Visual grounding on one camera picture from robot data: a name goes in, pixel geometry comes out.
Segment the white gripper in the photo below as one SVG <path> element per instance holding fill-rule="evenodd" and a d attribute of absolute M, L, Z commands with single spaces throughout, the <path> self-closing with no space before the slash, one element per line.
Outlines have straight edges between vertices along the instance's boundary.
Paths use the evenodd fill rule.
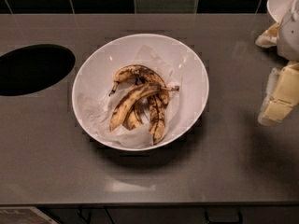
<path fill-rule="evenodd" d="M 296 62 L 288 62 L 282 69 L 273 68 L 269 74 L 258 116 L 258 121 L 265 126 L 283 121 L 299 103 L 299 0 L 293 0 L 281 22 L 267 28 L 255 44 L 271 48 L 277 39 L 278 55 Z"/>

